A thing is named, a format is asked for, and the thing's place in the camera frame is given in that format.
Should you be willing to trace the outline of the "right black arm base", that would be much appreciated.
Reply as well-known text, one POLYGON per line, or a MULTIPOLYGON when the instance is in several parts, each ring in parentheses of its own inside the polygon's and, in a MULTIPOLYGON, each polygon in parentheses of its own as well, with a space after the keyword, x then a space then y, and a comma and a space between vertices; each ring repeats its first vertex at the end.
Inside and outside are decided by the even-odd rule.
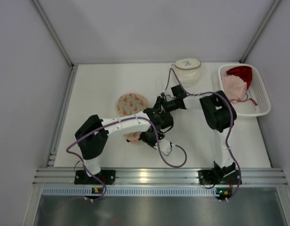
POLYGON ((229 174, 222 175, 213 169, 198 171, 199 183, 201 185, 237 185, 240 179, 240 172, 234 170, 229 174))

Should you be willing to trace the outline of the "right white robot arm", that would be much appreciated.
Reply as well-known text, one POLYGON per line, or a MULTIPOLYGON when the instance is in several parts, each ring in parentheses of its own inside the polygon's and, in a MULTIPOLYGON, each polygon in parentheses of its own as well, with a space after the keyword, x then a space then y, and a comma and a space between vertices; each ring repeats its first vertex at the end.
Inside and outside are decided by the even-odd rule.
POLYGON ((202 110, 208 126, 215 131, 216 143, 221 145, 215 151, 213 174, 224 178, 234 173, 238 166, 230 148, 229 137, 237 114, 225 93, 220 90, 191 94, 180 85, 171 87, 171 91, 173 94, 171 100, 167 100, 165 93, 161 93, 153 106, 167 123, 164 127, 170 127, 169 119, 172 111, 202 110))

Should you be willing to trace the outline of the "pink floral laundry bag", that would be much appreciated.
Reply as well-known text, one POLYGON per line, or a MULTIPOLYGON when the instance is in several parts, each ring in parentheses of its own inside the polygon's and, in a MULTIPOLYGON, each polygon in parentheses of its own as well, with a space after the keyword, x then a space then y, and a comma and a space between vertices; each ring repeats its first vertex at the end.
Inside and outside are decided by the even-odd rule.
POLYGON ((116 110, 119 117, 133 115, 147 108, 149 108, 147 99, 137 93, 123 94, 116 102, 116 110))

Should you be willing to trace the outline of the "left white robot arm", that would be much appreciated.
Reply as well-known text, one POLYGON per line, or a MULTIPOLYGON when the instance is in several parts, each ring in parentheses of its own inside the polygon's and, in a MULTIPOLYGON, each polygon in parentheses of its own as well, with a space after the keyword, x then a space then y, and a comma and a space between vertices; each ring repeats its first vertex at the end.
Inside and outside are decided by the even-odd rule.
POLYGON ((139 132, 141 141, 154 149, 160 147, 161 153, 168 156, 173 144, 165 139, 160 130, 170 125, 171 121, 167 121, 170 116, 154 108, 147 108, 115 119, 101 119, 98 115, 89 117, 75 133, 88 176, 100 173, 99 156, 110 137, 139 132))

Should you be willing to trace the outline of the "white round mesh laundry bag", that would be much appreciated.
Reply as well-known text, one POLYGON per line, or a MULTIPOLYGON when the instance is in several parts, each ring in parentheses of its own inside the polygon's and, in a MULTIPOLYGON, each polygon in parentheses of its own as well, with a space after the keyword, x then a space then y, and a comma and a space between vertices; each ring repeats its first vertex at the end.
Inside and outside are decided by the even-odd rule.
POLYGON ((202 62, 195 58, 177 60, 171 68, 184 87, 195 86, 202 75, 202 62))

